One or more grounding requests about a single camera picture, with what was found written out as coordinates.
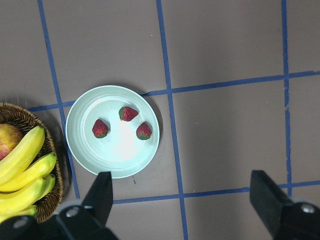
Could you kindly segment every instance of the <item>wicker basket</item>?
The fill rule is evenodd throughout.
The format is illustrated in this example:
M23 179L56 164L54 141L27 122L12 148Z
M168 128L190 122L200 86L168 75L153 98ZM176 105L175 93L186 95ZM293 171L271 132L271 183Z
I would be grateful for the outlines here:
M23 135L35 126L41 126L45 131L45 140L35 159L51 152L56 153L54 141L48 128L31 111L11 103L0 102L0 124L14 125L22 131ZM52 216L57 206L62 202L64 196L64 182L58 159L51 173L55 175L55 185L52 191L35 203L38 208L35 217L39 223L46 221Z

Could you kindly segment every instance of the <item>bunch of bananas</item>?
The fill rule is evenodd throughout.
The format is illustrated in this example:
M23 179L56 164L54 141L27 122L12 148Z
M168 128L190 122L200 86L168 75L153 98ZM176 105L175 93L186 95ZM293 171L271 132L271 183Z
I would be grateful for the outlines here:
M34 215L35 202L56 183L50 174L57 156L54 152L33 160L45 141L45 130L36 126L0 161L0 223L13 216Z

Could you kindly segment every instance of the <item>red strawberry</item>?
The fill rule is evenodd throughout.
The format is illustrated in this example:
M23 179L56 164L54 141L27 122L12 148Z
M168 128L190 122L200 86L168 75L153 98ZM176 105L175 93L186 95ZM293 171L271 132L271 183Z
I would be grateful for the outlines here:
M141 125L136 130L136 136L140 140L148 140L151 137L152 131L146 122L141 123Z
M129 122L134 119L139 113L129 106L124 106L119 110L119 117L121 120Z
M108 126L100 119L97 119L93 125L92 132L97 139L107 136Z

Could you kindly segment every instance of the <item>round plate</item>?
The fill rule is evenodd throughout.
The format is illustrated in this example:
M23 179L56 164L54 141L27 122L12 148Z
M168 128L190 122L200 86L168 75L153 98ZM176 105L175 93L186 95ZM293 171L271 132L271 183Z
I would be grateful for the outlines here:
M119 110L125 106L139 112L131 121L119 118ZM96 138L92 132L97 119L109 128L104 138ZM136 136L143 122L152 130L148 140ZM80 165L96 175L110 171L114 179L144 169L154 157L160 139L158 120L151 106L136 92L115 85L99 86L82 94L69 111L65 135Z

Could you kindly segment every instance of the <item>fruit basket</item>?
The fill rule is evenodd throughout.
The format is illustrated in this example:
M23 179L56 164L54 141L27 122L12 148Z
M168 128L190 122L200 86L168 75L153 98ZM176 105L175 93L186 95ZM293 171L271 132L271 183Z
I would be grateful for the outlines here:
M42 127L45 131L45 140L35 160L51 152L56 153L55 144L48 128L34 113L26 108L12 103L0 102L0 124L14 125L22 131L23 135L35 126ZM51 173L55 175L55 185L53 189L35 203L38 209L35 217L39 223L46 221L52 216L64 196L64 182L59 159L57 159Z

